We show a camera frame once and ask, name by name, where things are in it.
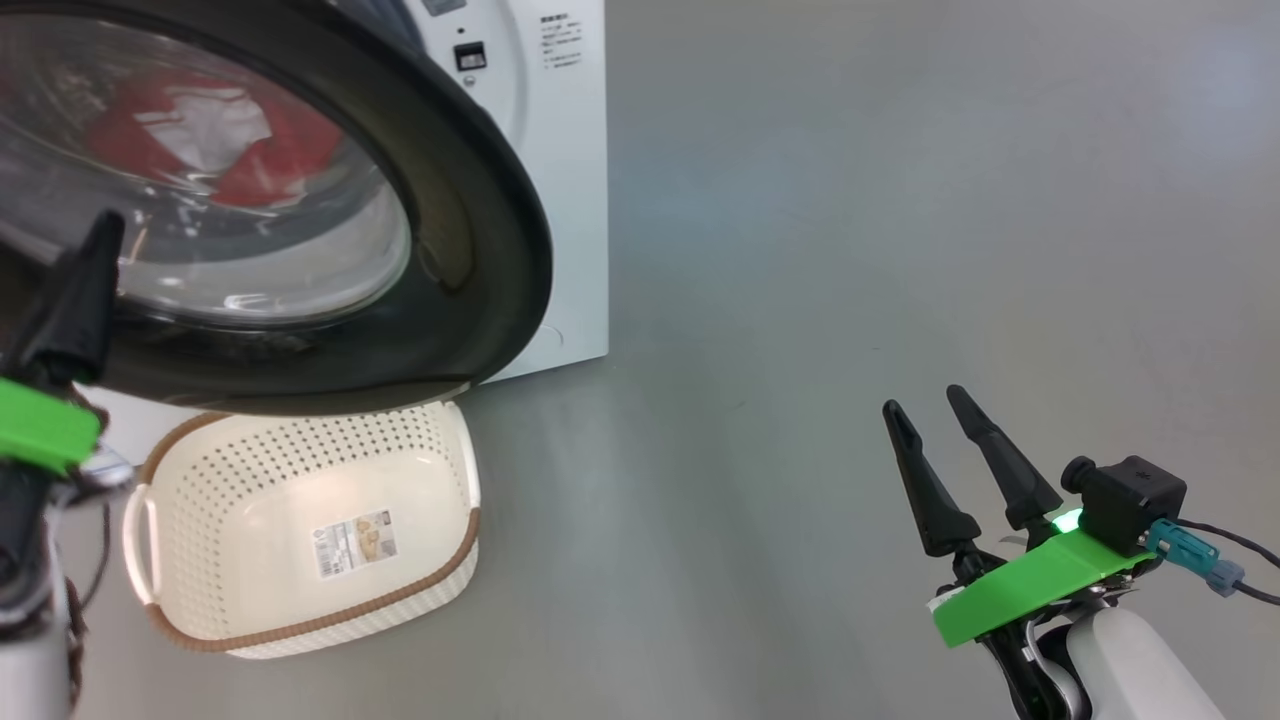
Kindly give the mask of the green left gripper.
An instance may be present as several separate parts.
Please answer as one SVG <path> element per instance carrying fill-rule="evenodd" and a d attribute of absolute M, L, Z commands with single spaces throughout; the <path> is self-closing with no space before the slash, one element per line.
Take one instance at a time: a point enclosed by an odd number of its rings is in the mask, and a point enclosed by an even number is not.
<path fill-rule="evenodd" d="M 99 416 L 29 387 L 92 384 L 104 374 L 124 233 L 119 213 L 100 213 L 79 247 L 60 252 L 17 327 L 1 380 L 4 459 L 64 475 L 93 455 Z"/>

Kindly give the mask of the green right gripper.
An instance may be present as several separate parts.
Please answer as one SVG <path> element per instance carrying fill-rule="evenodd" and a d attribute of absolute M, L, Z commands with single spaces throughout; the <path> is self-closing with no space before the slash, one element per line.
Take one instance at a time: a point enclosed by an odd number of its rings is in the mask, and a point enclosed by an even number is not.
<path fill-rule="evenodd" d="M 948 386 L 946 397 L 965 434 L 982 452 L 1005 501 L 1005 518 L 1014 530 L 1043 527 L 1062 498 L 1005 430 L 961 386 Z M 924 454 L 923 439 L 902 406 L 888 400 L 882 416 L 899 474 L 925 555 L 942 559 L 963 552 L 980 536 L 977 520 L 961 511 Z M 947 647 L 955 648 L 1016 623 L 1098 584 L 1128 574 L 1156 556 L 1116 553 L 1082 528 L 1083 510 L 1052 519 L 1059 533 L 963 588 L 946 591 L 929 602 L 933 624 Z"/>

